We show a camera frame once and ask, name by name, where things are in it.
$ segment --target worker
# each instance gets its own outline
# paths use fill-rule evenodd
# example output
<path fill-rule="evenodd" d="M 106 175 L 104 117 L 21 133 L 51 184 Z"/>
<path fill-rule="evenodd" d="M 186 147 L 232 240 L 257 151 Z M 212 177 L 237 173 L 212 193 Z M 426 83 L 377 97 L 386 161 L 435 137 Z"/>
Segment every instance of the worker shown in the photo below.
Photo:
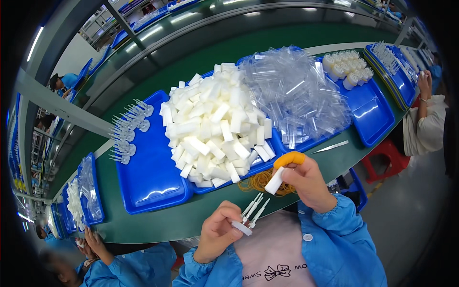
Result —
<path fill-rule="evenodd" d="M 177 256 L 168 242 L 145 250 L 113 256 L 100 237 L 88 227 L 85 244 L 79 248 L 87 259 L 76 269 L 54 252 L 44 250 L 40 260 L 44 267 L 66 287 L 143 287 L 169 286 L 171 267 Z"/>
<path fill-rule="evenodd" d="M 200 242 L 184 255 L 173 287 L 387 286 L 367 225 L 352 200 L 331 194 L 317 163 L 298 154 L 302 163 L 280 165 L 285 167 L 282 180 L 301 199 L 298 214 L 280 210 L 258 220 L 252 235 L 243 236 L 230 224 L 242 222 L 241 209 L 223 201 L 202 224 Z"/>
<path fill-rule="evenodd" d="M 57 239 L 51 232 L 48 225 L 45 225 L 44 227 L 36 225 L 35 231 L 37 232 L 38 238 L 43 239 L 47 243 L 47 245 L 54 250 L 76 250 L 76 244 L 75 242 L 73 242 L 73 240 L 71 240 L 70 238 Z"/>
<path fill-rule="evenodd" d="M 43 127 L 45 127 L 46 132 L 49 133 L 50 132 L 50 126 L 51 126 L 51 124 L 52 124 L 52 122 L 54 121 L 55 118 L 56 118 L 56 116 L 53 115 L 53 114 L 45 115 L 44 117 L 41 117 L 41 118 L 36 118 L 35 119 L 35 127 L 39 128 L 39 129 L 43 129 Z"/>
<path fill-rule="evenodd" d="M 50 88 L 57 90 L 60 97 L 65 98 L 75 85 L 78 76 L 74 73 L 67 73 L 61 77 L 57 74 L 50 79 Z"/>
<path fill-rule="evenodd" d="M 418 78 L 419 107 L 411 108 L 388 135 L 399 153 L 409 157 L 443 148 L 448 98 L 432 96 L 432 74 L 427 70 L 423 72 Z"/>

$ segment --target rubber band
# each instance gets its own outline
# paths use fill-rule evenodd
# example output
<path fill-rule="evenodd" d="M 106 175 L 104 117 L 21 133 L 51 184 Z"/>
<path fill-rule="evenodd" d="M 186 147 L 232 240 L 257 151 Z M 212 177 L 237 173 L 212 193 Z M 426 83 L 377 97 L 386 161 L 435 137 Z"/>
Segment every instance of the rubber band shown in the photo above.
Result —
<path fill-rule="evenodd" d="M 252 190 L 266 192 L 264 190 L 264 187 L 268 184 L 269 180 L 271 179 L 272 173 L 272 168 L 262 171 L 258 174 L 252 175 L 251 177 L 245 180 L 239 181 L 237 183 L 237 186 L 243 192 L 249 192 Z M 297 191 L 294 186 L 289 185 L 286 182 L 283 182 L 274 196 L 283 197 L 289 193 L 297 193 Z"/>

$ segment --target button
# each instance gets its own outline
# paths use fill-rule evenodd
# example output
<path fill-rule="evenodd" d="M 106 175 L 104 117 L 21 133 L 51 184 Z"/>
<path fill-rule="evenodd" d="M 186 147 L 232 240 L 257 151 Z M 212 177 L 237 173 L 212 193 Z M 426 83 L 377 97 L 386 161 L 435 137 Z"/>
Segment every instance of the button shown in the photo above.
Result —
<path fill-rule="evenodd" d="M 305 235 L 303 235 L 304 241 L 311 241 L 312 239 L 313 239 L 313 236 L 309 233 L 306 233 Z"/>

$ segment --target bow logo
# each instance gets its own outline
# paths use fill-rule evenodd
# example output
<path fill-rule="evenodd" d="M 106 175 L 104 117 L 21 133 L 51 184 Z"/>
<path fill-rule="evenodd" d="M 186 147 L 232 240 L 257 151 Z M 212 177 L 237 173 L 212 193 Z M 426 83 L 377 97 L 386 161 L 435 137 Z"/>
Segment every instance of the bow logo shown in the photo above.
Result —
<path fill-rule="evenodd" d="M 277 265 L 277 271 L 275 271 L 271 266 L 264 271 L 264 278 L 269 281 L 274 277 L 280 275 L 283 277 L 290 277 L 290 267 L 288 265 Z"/>

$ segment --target white shirt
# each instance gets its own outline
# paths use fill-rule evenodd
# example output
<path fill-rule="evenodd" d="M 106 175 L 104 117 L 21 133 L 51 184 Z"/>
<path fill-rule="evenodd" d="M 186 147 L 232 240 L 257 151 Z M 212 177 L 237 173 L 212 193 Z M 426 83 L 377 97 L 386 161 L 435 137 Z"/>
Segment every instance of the white shirt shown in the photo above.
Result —
<path fill-rule="evenodd" d="M 261 218 L 251 236 L 234 243 L 242 262 L 242 286 L 315 287 L 301 247 L 297 214 L 279 210 Z"/>
<path fill-rule="evenodd" d="M 403 118 L 403 147 L 407 156 L 423 155 L 443 148 L 446 108 L 444 95 L 433 95 L 427 101 L 427 116 L 417 125 L 418 108 L 411 108 Z"/>

